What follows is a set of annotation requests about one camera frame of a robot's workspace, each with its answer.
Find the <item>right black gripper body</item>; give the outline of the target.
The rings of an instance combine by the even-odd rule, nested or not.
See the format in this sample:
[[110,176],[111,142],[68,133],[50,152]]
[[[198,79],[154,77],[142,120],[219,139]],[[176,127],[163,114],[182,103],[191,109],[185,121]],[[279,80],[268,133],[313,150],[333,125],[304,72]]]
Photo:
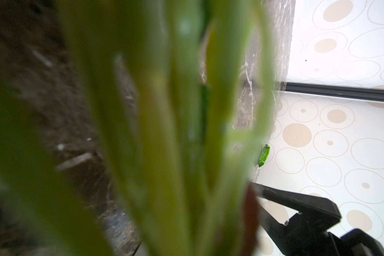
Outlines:
[[384,247],[361,229],[353,229],[340,238],[332,236],[339,256],[384,256]]

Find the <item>pink artificial flower bouquet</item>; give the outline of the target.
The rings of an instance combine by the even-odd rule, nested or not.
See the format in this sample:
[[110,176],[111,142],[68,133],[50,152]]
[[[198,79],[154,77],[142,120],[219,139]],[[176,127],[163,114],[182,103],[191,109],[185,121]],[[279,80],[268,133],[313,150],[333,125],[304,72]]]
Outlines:
[[[251,256],[250,171],[268,139],[274,47],[263,1],[53,1],[118,197],[152,256]],[[0,1],[4,18],[28,15]],[[0,54],[0,185],[68,256],[113,248],[57,174]]]

